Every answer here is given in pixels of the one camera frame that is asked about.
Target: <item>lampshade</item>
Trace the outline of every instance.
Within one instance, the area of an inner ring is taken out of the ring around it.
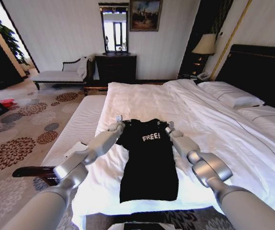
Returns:
[[[215,34],[204,34],[192,53],[214,54],[215,53]]]

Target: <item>potted plant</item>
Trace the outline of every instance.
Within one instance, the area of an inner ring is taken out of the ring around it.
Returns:
[[[8,47],[10,48],[11,52],[14,54],[16,57],[17,61],[19,64],[27,65],[29,64],[26,62],[26,58],[24,57],[22,51],[19,50],[19,45],[17,44],[17,40],[13,37],[13,34],[15,32],[5,25],[2,24],[2,21],[0,20],[0,34],[7,43]]]

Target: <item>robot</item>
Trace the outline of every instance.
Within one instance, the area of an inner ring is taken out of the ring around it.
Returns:
[[[87,177],[86,165],[92,164],[115,144],[125,124],[117,119],[107,131],[97,135],[86,150],[76,151],[54,168],[60,179],[56,186],[48,187],[33,197],[2,230],[53,230],[61,221],[69,204],[71,191]],[[232,176],[230,168],[213,153],[202,153],[199,146],[173,122],[165,129],[178,153],[193,166],[200,183],[210,187],[218,204],[236,230],[273,230],[275,211],[250,191],[224,183]]]

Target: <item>gold trim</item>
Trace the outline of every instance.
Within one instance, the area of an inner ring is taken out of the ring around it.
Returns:
[[[235,32],[238,30],[238,27],[241,24],[241,22],[242,22],[242,20],[243,20],[243,18],[245,16],[245,14],[246,14],[246,12],[247,12],[250,4],[251,4],[251,2],[252,2],[252,0],[248,0],[248,2],[247,2],[246,6],[245,6],[245,8],[244,8],[244,10],[243,10],[243,12],[241,14],[241,17],[239,18],[236,26],[234,27],[234,29],[232,31],[232,34],[230,35],[230,38],[229,38],[228,42],[226,43],[225,48],[224,48],[223,52],[221,53],[221,55],[220,55],[220,57],[218,59],[218,62],[216,63],[216,65],[215,65],[215,67],[214,67],[214,69],[213,69],[213,71],[211,73],[211,76],[210,76],[210,80],[211,81],[214,80],[214,74],[215,74],[216,70],[218,69],[218,66],[219,66],[220,62],[222,61],[223,56],[225,55],[225,53],[226,53],[226,51],[227,51],[227,49],[228,49],[228,47],[229,47],[229,45],[231,43],[231,40],[233,39],[233,37],[235,35]]]
[[[264,55],[264,54],[255,54],[255,53],[247,53],[247,52],[241,52],[241,51],[231,51],[232,53],[239,53],[239,54],[249,54],[249,55],[255,55],[255,56],[260,56],[260,57],[265,57],[265,58],[275,58],[275,56],[271,56],[271,55]]]

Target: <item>picture frame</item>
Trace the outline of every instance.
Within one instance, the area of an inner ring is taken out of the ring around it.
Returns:
[[[130,31],[158,31],[163,0],[130,0]]]

